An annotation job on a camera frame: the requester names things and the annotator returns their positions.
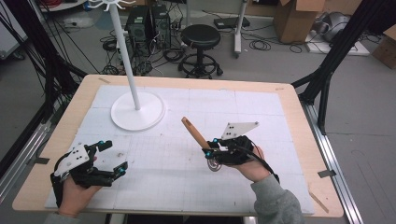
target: gray floor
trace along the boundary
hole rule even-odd
[[[70,35],[87,57],[100,70],[106,65],[106,52],[102,49],[101,37],[108,36],[109,18],[100,10],[89,13],[96,24]],[[192,18],[193,23],[213,24],[216,17],[207,15]],[[251,27],[260,28],[270,24],[268,20],[250,18]],[[274,37],[273,27],[252,32],[265,37]],[[223,76],[214,79],[244,80],[258,82],[291,83],[314,72],[325,55],[308,53],[301,46],[301,53],[290,51],[289,46],[271,44],[271,50],[251,49],[250,41],[244,40],[242,54],[233,56],[233,33],[222,33],[222,40],[207,53],[218,60]],[[73,63],[81,69],[94,72],[82,54],[65,40]],[[373,52],[376,44],[362,41]],[[153,77],[181,77],[175,64],[157,67],[149,75]],[[330,89],[326,130],[335,155],[340,162],[346,182],[365,223],[396,223],[396,70],[390,70],[372,56],[347,56],[336,70]],[[29,60],[0,62],[0,121],[2,131],[0,158],[12,146],[28,121],[43,102],[43,91]],[[30,166],[13,186],[0,204],[0,223],[41,223],[44,213],[21,213],[12,210],[12,201],[18,193]],[[84,223],[102,223],[104,215],[82,214]],[[308,223],[347,223],[340,218],[308,218]]]

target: computer tower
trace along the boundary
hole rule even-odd
[[[170,18],[166,5],[157,4],[151,7],[152,19],[154,21],[154,36],[160,49],[171,48]]]
[[[149,44],[152,41],[153,29],[148,6],[133,6],[125,25],[125,31],[131,40],[132,47],[146,48],[149,52]]]

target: wooden handle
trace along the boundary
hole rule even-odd
[[[186,117],[183,117],[183,119],[181,119],[181,122],[183,122],[184,126],[186,126],[187,130],[190,132],[195,141],[197,141],[197,143],[201,146],[201,148],[210,148],[206,140],[201,136],[198,130],[194,127],[194,125],[191,124],[191,122]]]

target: person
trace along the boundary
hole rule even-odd
[[[260,147],[254,147],[253,152],[259,157],[263,155]],[[254,209],[258,214],[259,223],[305,223],[297,198],[290,191],[282,189],[274,175],[270,174],[259,161],[249,161],[231,167],[253,181],[251,188],[256,194]],[[84,189],[76,185],[70,176],[67,177],[64,181],[64,199],[58,213],[50,214],[45,224],[79,223],[78,214],[100,188],[91,186]]]

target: black stool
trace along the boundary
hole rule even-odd
[[[197,49],[196,54],[186,56],[177,67],[178,71],[187,73],[186,77],[206,77],[212,79],[212,74],[215,70],[217,75],[221,76],[223,71],[220,69],[215,59],[209,55],[204,54],[204,50],[213,49],[220,42],[220,33],[215,28],[209,25],[196,24],[188,26],[181,32],[181,40],[193,49]],[[196,56],[196,62],[188,62],[188,59]],[[211,70],[206,71],[207,67],[213,67]]]

